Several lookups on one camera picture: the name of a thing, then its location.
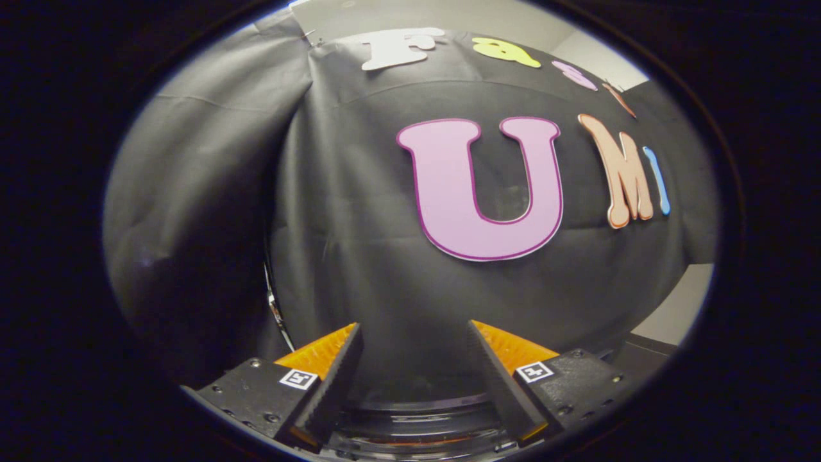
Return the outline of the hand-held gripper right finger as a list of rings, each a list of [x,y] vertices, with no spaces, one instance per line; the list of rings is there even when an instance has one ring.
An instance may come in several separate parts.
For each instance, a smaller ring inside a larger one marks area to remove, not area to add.
[[[627,372],[584,349],[560,354],[477,320],[467,330],[470,360],[520,447],[595,423],[634,391]]]

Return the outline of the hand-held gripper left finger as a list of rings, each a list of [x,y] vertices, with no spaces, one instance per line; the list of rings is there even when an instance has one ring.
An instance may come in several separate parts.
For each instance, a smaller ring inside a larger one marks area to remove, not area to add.
[[[364,350],[351,323],[278,360],[252,357],[185,398],[249,454],[319,454],[339,427]]]

